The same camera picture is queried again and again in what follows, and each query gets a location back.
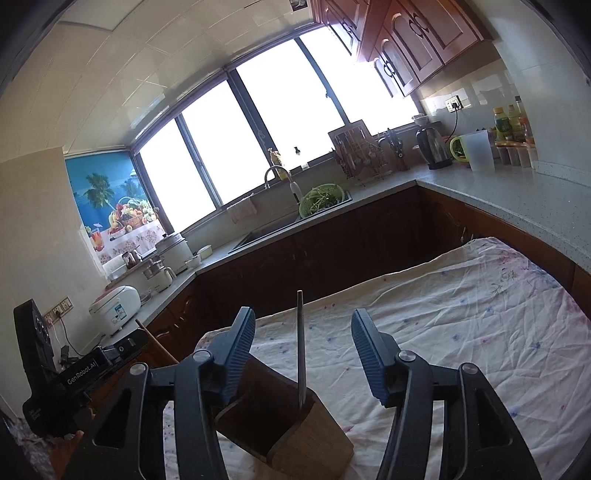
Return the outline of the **upper wooden wall cabinets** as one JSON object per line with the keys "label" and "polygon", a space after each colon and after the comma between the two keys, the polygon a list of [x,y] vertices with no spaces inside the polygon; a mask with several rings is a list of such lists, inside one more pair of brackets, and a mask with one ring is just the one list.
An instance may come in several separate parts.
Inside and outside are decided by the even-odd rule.
{"label": "upper wooden wall cabinets", "polygon": [[312,1],[318,24],[341,27],[349,52],[408,96],[491,34],[465,1]]}

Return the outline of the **white plastic jug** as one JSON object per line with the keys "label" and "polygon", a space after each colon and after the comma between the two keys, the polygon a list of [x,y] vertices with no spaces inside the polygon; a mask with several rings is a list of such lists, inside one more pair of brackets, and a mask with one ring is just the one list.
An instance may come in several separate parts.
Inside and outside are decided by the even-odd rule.
{"label": "white plastic jug", "polygon": [[495,163],[487,130],[460,137],[465,157],[475,173],[494,173]]}

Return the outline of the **steel kitchen faucet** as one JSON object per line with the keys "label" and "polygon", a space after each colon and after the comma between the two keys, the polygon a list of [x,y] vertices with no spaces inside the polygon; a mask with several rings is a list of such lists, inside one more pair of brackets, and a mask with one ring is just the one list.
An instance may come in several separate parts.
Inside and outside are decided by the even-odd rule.
{"label": "steel kitchen faucet", "polygon": [[290,174],[290,171],[287,170],[286,167],[280,165],[270,166],[270,168],[267,169],[266,173],[264,174],[264,189],[270,189],[270,174],[276,176],[276,178],[280,181],[287,181],[287,185],[290,187],[290,193],[294,196],[294,200],[297,202],[297,204],[301,203],[301,199],[303,199],[304,194],[301,192],[300,185],[294,181],[293,175]]}

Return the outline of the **knife rack with utensils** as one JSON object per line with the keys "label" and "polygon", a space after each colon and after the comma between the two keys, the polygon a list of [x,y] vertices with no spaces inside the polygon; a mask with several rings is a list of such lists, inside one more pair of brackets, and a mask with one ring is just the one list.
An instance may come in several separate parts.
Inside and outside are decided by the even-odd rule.
{"label": "knife rack with utensils", "polygon": [[383,150],[363,120],[332,130],[329,138],[335,149],[335,159],[346,177],[363,181],[392,173]]}

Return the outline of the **large white cooker pot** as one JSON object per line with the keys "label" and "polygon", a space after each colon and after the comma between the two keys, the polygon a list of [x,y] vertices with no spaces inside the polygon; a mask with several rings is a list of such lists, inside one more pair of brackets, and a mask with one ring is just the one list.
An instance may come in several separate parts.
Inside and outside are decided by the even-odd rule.
{"label": "large white cooker pot", "polygon": [[169,267],[175,274],[187,269],[186,262],[193,258],[190,247],[180,233],[165,234],[155,244],[155,253],[163,265]]}

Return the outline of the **black electric kettle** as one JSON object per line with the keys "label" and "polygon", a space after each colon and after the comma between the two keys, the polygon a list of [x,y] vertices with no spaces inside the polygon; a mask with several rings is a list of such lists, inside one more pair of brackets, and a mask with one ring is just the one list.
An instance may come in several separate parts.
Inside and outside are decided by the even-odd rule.
{"label": "black electric kettle", "polygon": [[453,164],[449,148],[434,127],[421,127],[416,133],[416,139],[430,170],[442,169]]}

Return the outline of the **condiment bottles group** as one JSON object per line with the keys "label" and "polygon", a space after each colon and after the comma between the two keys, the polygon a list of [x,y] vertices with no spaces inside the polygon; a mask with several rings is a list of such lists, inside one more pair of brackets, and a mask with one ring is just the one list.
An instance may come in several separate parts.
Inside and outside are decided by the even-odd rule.
{"label": "condiment bottles group", "polygon": [[511,165],[523,169],[533,168],[538,160],[535,138],[525,109],[519,95],[507,108],[493,109],[495,120],[494,149],[497,151],[502,165]]}

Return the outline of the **white rice cooker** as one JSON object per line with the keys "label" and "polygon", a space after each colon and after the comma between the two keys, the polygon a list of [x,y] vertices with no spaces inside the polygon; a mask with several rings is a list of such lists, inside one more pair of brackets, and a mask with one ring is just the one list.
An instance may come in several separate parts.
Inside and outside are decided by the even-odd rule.
{"label": "white rice cooker", "polygon": [[104,292],[89,307],[91,319],[99,326],[99,332],[112,336],[121,330],[140,309],[138,291],[132,286],[119,286]]}

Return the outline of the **wall power outlet strip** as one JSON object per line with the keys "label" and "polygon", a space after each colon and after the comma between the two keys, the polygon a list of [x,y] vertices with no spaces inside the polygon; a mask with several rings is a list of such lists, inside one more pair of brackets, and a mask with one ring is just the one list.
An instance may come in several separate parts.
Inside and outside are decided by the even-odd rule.
{"label": "wall power outlet strip", "polygon": [[62,319],[67,313],[73,309],[73,304],[69,297],[62,299],[57,305],[52,307],[44,314],[45,320],[49,325],[53,325],[56,321]]}

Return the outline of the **green colander with vegetables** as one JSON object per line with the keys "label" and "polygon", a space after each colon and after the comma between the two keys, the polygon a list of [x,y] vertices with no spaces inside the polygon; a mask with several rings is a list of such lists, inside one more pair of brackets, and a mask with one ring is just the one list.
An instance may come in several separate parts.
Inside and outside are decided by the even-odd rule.
{"label": "green colander with vegetables", "polygon": [[318,185],[301,198],[298,213],[305,219],[346,201],[346,191],[335,183]]}

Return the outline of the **tropical fruit window poster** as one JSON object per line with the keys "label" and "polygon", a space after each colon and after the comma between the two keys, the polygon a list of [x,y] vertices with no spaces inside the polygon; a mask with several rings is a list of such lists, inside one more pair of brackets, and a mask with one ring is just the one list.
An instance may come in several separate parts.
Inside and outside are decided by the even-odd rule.
{"label": "tropical fruit window poster", "polygon": [[152,252],[164,229],[126,151],[69,158],[66,171],[82,224],[104,265]]}

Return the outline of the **wooden utensil holder box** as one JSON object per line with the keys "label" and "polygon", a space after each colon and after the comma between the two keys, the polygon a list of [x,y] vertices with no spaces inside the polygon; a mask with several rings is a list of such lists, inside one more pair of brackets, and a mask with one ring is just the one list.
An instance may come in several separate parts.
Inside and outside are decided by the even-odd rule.
{"label": "wooden utensil holder box", "polygon": [[298,402],[297,383],[250,357],[235,397],[215,418],[216,430],[273,470],[297,479],[339,479],[353,443],[311,389]]}

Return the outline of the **bamboo chopstick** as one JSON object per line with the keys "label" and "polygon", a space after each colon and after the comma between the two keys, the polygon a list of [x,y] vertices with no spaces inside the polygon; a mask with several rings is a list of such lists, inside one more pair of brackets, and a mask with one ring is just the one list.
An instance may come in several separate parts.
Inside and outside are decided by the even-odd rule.
{"label": "bamboo chopstick", "polygon": [[151,343],[155,345],[155,348],[164,356],[167,358],[167,360],[171,363],[171,364],[178,364],[178,360],[156,339],[156,337],[138,320],[135,319],[134,320],[135,324],[137,325],[137,327],[142,330],[150,339]]}

